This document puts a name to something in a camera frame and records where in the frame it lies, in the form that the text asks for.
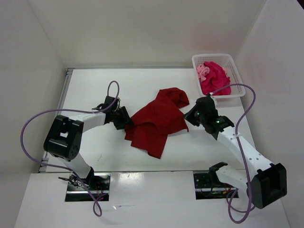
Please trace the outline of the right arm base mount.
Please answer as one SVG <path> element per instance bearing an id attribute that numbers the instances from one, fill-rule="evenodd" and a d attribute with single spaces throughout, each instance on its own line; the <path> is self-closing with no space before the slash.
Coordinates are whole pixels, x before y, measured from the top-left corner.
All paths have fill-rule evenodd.
<path id="1" fill-rule="evenodd" d="M 196 200 L 214 200 L 229 198 L 236 189 L 226 183 L 214 186 L 207 171 L 194 171 L 194 188 Z"/>

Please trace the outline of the dark red t shirt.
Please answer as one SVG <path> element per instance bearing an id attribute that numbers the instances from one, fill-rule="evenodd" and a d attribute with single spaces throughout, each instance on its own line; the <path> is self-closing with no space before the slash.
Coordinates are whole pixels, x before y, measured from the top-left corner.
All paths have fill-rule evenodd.
<path id="1" fill-rule="evenodd" d="M 156 98 L 136 112 L 133 125 L 125 127 L 125 140 L 131 146 L 160 159 L 170 134 L 188 130 L 181 108 L 188 106 L 186 93 L 176 87 L 161 89 Z"/>

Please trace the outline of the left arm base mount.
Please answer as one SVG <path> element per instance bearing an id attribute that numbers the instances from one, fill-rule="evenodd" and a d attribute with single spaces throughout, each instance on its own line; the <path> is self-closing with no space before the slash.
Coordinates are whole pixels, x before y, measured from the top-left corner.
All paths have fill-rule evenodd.
<path id="1" fill-rule="evenodd" d="M 85 202 L 93 201 L 89 193 L 85 190 L 85 187 L 91 192 L 95 199 L 98 201 L 109 201 L 109 189 L 110 189 L 110 173 L 95 173 L 97 177 L 97 183 L 93 186 L 89 186 L 84 181 L 84 185 L 74 176 L 70 175 L 69 178 L 59 177 L 63 181 L 67 181 L 65 202 Z"/>

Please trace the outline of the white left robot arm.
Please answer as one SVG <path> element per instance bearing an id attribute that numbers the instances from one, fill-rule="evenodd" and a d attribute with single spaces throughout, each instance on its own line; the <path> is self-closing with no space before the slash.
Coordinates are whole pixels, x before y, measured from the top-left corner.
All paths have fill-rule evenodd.
<path id="1" fill-rule="evenodd" d="M 133 124 L 126 108 L 120 106 L 120 99 L 111 96 L 107 96 L 91 113 L 56 116 L 45 139 L 44 150 L 74 171 L 74 176 L 79 176 L 78 185 L 85 190 L 93 188 L 100 180 L 80 154 L 82 134 L 109 123 L 113 123 L 117 130 Z"/>

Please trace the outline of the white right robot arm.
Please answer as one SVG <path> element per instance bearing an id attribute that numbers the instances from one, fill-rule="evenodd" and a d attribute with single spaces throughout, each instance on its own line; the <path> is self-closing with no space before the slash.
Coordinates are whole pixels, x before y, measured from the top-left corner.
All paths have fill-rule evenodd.
<path id="1" fill-rule="evenodd" d="M 286 168 L 281 163 L 274 164 L 265 158 L 236 130 L 229 118 L 220 116 L 212 96 L 197 99 L 184 118 L 194 126 L 203 126 L 207 133 L 244 165 L 245 173 L 225 162 L 211 166 L 208 180 L 212 187 L 229 184 L 242 190 L 258 209 L 287 194 Z"/>

